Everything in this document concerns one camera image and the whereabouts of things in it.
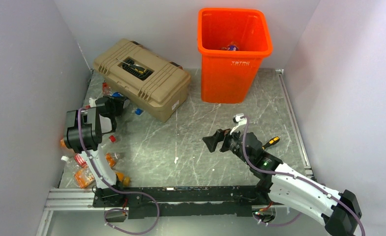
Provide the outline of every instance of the white wall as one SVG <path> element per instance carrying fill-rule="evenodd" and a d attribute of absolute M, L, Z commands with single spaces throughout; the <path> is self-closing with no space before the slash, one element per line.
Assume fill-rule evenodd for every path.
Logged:
<path fill-rule="evenodd" d="M 142 43 L 185 68 L 201 66 L 197 17 L 204 7 L 262 11 L 274 51 L 262 67 L 284 68 L 319 0 L 55 0 L 83 54 L 93 60 L 121 38 Z"/>
<path fill-rule="evenodd" d="M 316 177 L 386 235 L 386 0 L 321 0 L 285 82 Z"/>
<path fill-rule="evenodd" d="M 90 71 L 51 0 L 0 0 L 0 235 L 35 235 Z"/>

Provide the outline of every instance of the tan toolbox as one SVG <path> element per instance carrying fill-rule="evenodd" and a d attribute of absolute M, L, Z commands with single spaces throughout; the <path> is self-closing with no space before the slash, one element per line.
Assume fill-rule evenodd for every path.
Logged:
<path fill-rule="evenodd" d="M 162 122 L 187 98 L 190 74 L 137 42 L 120 40 L 98 56 L 93 66 L 113 90 Z"/>

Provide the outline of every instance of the small plastic packet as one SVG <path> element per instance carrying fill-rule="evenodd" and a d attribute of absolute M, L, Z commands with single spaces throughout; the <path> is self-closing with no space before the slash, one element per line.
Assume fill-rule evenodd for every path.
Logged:
<path fill-rule="evenodd" d="M 120 157 L 120 155 L 115 152 L 107 153 L 105 156 L 110 167 L 113 167 Z M 90 171 L 89 167 L 87 166 L 87 163 L 84 163 L 86 165 L 79 171 L 77 171 L 76 174 L 74 174 L 74 178 L 80 188 L 87 188 L 94 181 L 93 173 Z"/>

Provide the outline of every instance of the plastic bottle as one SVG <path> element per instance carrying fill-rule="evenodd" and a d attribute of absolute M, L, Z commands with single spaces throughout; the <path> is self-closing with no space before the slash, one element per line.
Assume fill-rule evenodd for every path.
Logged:
<path fill-rule="evenodd" d="M 62 149 L 62 154 L 63 154 L 63 156 L 71 157 L 71 156 L 74 156 L 74 155 L 75 155 L 75 152 L 73 151 L 73 149 L 67 148 L 67 146 L 65 145 L 64 139 L 61 139 L 61 140 L 59 141 L 59 146 L 60 146 L 61 149 Z"/>
<path fill-rule="evenodd" d="M 108 139 L 106 139 L 104 142 L 102 142 L 102 146 L 101 147 L 104 149 L 105 147 L 107 147 L 107 146 L 109 146 L 109 145 L 111 145 L 111 144 L 113 144 L 115 142 L 116 142 L 116 137 L 114 135 L 111 135 L 111 136 L 109 136 Z"/>

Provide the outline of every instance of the white robotic arm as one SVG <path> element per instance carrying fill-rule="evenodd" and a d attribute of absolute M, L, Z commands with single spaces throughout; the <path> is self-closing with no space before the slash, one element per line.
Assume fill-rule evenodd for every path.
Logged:
<path fill-rule="evenodd" d="M 275 202 L 292 207 L 323 225 L 332 236 L 352 236 L 359 225 L 362 213 L 356 196 L 345 190 L 327 188 L 293 170 L 265 149 L 279 141 L 271 139 L 263 145 L 254 133 L 247 133 L 249 120 L 243 114 L 233 119 L 232 129 L 218 129 L 214 135 L 203 137 L 210 152 L 223 141 L 221 152 L 231 151 L 250 166 L 250 171 L 260 179 L 256 192 L 265 202 Z M 241 135 L 240 129 L 245 126 Z"/>

